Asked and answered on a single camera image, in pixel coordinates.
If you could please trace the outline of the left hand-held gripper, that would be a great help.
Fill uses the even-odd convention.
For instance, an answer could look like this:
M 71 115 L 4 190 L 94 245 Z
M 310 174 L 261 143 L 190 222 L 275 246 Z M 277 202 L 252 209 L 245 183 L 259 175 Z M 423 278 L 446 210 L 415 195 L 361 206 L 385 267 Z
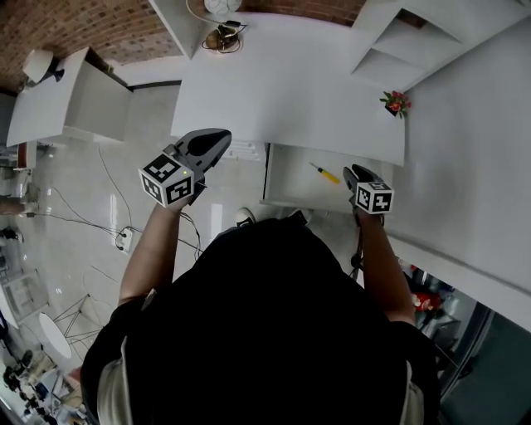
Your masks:
M 204 189 L 203 171 L 217 164 L 230 143 L 227 129 L 198 129 L 185 134 L 176 145 L 168 145 L 139 168 L 143 191 L 163 208 L 191 205 Z

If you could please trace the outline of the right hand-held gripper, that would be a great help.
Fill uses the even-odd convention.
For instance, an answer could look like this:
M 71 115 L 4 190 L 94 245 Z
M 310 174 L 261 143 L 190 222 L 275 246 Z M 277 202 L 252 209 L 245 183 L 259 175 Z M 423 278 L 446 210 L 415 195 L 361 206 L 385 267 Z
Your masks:
M 353 207 L 369 215 L 389 214 L 393 208 L 394 190 L 370 169 L 357 164 L 351 169 L 343 168 L 343 180 L 353 194 Z

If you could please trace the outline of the yellow handled screwdriver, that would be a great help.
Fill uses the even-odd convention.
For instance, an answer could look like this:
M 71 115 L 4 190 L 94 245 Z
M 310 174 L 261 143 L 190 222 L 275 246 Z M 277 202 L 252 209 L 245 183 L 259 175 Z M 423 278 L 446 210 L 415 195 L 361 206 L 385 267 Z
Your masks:
M 331 181 L 332 183 L 334 184 L 340 184 L 340 180 L 334 176 L 333 174 L 331 174 L 329 171 L 327 171 L 326 169 L 323 169 L 321 167 L 319 167 L 318 165 L 314 164 L 314 163 L 311 163 L 309 162 L 309 164 L 314 167 L 321 175 L 323 175 L 326 179 L 328 179 L 329 181 Z

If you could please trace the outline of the white box tray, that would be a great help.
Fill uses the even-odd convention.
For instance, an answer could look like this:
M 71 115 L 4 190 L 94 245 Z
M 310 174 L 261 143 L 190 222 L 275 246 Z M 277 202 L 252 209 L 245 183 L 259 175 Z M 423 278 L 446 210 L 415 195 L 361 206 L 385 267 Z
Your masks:
M 326 169 L 340 180 L 334 184 L 309 162 Z M 387 184 L 393 180 L 394 165 L 347 154 L 283 144 L 271 144 L 266 160 L 262 202 L 286 207 L 332 213 L 350 213 L 352 196 L 343 180 L 343 168 L 359 164 L 380 176 Z

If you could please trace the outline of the person's left forearm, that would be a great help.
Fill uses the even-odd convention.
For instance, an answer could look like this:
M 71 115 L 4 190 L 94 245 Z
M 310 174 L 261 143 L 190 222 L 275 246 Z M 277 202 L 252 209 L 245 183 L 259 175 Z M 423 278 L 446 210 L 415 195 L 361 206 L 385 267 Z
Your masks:
M 153 209 L 125 269 L 118 305 L 173 282 L 182 209 Z

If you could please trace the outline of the person's right forearm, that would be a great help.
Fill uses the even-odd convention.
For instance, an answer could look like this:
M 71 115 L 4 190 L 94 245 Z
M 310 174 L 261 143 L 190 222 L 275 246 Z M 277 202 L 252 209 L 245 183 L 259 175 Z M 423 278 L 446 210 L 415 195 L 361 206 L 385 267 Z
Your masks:
M 356 212 L 362 237 L 365 291 L 392 322 L 415 324 L 415 309 L 406 278 L 384 231 L 381 218 Z

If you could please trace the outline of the small potted pink flowers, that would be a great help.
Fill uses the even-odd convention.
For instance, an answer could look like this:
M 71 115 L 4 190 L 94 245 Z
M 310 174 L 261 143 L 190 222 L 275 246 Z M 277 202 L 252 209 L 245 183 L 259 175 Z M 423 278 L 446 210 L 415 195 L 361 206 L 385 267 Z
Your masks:
M 412 103 L 405 93 L 396 90 L 391 92 L 384 91 L 379 101 L 384 104 L 384 108 L 394 117 L 405 119 L 409 116 Z

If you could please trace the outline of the white desk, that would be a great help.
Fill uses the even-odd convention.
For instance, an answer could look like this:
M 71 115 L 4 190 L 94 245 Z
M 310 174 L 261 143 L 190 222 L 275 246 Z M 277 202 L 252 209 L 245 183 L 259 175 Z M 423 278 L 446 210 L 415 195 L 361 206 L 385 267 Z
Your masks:
M 238 51 L 198 49 L 185 66 L 171 133 L 221 128 L 240 142 L 322 149 L 403 165 L 405 127 L 383 89 L 351 74 L 352 33 L 305 18 L 240 14 Z

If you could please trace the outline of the white power strip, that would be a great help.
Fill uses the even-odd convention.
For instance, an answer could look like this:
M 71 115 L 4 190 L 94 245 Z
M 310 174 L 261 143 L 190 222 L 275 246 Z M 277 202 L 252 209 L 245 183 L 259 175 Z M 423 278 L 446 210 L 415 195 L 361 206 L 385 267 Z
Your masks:
M 115 237 L 114 244 L 115 247 L 124 254 L 129 254 L 132 240 L 134 236 L 134 231 L 130 227 L 125 227 Z

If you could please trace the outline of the group of drink bottles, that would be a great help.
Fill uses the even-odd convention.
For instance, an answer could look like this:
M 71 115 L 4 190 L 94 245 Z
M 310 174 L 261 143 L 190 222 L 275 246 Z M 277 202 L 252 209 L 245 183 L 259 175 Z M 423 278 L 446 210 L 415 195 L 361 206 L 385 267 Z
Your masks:
M 431 338 L 442 327 L 459 326 L 453 311 L 455 288 L 401 258 L 398 263 L 412 293 L 416 327 Z

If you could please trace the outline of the white shelf unit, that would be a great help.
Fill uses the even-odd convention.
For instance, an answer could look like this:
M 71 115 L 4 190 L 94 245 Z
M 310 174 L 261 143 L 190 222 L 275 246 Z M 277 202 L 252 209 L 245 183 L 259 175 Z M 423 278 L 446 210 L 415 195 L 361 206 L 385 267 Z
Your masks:
M 239 71 L 307 70 L 334 81 L 408 90 L 459 56 L 531 17 L 531 0 L 366 0 L 351 27 L 305 17 L 233 13 Z

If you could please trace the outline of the white bedside cabinet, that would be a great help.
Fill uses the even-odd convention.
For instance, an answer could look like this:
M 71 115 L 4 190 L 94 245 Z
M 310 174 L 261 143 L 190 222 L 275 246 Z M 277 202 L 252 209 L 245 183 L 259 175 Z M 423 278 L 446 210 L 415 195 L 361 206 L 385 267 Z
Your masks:
M 23 90 L 16 99 L 7 146 L 60 137 L 121 143 L 132 92 L 85 60 L 85 48 L 59 62 L 65 73 Z

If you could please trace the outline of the person's black shirt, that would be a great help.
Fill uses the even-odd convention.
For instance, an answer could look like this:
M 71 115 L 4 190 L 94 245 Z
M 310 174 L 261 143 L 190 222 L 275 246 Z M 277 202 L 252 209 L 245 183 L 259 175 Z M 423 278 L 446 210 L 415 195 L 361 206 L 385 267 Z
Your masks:
M 440 407 L 434 344 L 277 219 L 118 306 L 80 383 L 96 425 L 436 425 Z

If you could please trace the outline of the dark framed glass window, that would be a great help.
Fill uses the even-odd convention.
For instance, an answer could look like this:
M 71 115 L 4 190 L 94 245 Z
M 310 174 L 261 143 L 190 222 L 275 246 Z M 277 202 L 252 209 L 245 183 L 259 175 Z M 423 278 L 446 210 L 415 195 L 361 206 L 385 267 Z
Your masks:
M 531 333 L 475 301 L 441 332 L 438 425 L 531 425 Z

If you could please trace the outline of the round white table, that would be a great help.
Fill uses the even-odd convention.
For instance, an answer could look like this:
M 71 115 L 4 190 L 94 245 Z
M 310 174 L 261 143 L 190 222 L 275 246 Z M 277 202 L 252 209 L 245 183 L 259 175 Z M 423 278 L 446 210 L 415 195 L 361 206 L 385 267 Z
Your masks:
M 98 320 L 87 313 L 92 297 L 85 294 L 61 313 L 50 316 L 41 312 L 38 316 L 43 334 L 54 350 L 65 359 L 71 359 L 76 344 L 94 339 L 103 328 Z

